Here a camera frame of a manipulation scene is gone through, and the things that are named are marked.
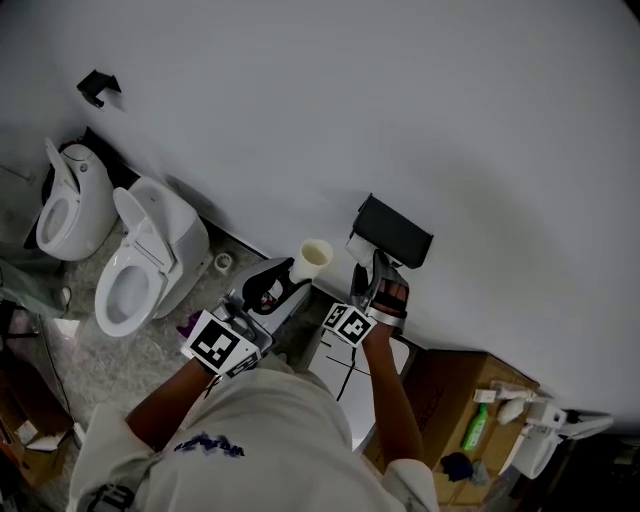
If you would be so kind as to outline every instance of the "cardboard box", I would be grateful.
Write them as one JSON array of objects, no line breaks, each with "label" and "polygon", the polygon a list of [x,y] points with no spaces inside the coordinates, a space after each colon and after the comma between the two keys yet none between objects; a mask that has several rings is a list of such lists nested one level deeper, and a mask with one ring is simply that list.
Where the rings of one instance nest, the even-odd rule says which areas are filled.
[{"label": "cardboard box", "polygon": [[33,366],[6,354],[3,363],[0,440],[25,480],[37,487],[60,474],[71,439],[63,439],[53,452],[31,450],[27,445],[69,432],[73,421]]},{"label": "cardboard box", "polygon": [[[476,487],[468,480],[449,482],[442,472],[442,457],[462,452],[471,462],[482,459],[493,483],[524,425],[527,408],[516,420],[500,425],[496,415],[502,402],[487,404],[489,418],[478,446],[473,451],[462,450],[467,428],[478,412],[478,404],[473,401],[474,392],[489,389],[493,380],[538,389],[537,382],[495,357],[479,352],[420,351],[404,380],[422,433],[423,461],[433,470],[440,505],[479,506],[490,489],[490,486]],[[377,435],[364,454],[381,472],[384,471]]]}]

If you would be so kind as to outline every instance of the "blue logo print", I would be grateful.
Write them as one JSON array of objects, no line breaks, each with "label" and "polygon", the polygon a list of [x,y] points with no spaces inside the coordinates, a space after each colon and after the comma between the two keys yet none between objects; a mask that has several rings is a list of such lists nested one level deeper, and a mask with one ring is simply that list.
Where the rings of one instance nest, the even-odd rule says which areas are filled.
[{"label": "blue logo print", "polygon": [[211,439],[206,432],[194,436],[189,441],[180,443],[173,451],[192,452],[198,446],[202,447],[205,455],[211,455],[212,453],[216,453],[217,450],[222,450],[224,454],[229,457],[244,457],[244,450],[241,446],[231,444],[225,436],[218,436]]}]

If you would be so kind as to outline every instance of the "toilet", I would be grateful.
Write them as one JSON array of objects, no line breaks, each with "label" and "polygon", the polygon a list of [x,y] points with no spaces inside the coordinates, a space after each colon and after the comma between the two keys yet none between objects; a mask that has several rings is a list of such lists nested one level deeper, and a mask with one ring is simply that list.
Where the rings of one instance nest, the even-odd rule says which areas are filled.
[{"label": "toilet", "polygon": [[213,258],[196,211],[164,185],[142,177],[113,200],[126,231],[98,281],[95,312],[106,334],[122,337],[169,314]]},{"label": "toilet", "polygon": [[55,172],[51,195],[36,227],[38,247],[66,261],[91,256],[118,219],[107,169],[89,148],[72,144],[58,153],[45,139]]}]

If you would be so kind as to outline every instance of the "white t-shirt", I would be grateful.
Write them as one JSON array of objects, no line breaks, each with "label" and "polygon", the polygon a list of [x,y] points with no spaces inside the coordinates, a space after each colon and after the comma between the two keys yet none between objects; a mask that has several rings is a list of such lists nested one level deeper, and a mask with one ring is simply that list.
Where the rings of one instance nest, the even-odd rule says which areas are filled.
[{"label": "white t-shirt", "polygon": [[[396,460],[378,482],[350,446],[349,425],[329,393],[294,375],[247,371],[216,386],[187,429],[156,456],[135,491],[135,508],[438,509],[431,471],[422,462]],[[117,411],[98,406],[73,472],[69,509],[91,489],[148,466],[153,456]]]}]

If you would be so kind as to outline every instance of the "person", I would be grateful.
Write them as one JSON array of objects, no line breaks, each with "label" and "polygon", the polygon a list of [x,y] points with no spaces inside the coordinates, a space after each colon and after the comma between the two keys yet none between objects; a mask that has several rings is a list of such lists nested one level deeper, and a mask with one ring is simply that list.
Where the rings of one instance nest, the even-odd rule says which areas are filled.
[{"label": "person", "polygon": [[[406,302],[404,287],[383,281],[380,289],[385,286],[385,293]],[[379,323],[363,341],[386,463],[381,481],[352,453],[346,417],[319,379],[296,374],[273,356],[214,387],[178,432],[212,379],[194,358],[126,420],[106,406],[96,408],[72,476],[69,509],[437,510],[391,333]]]}]

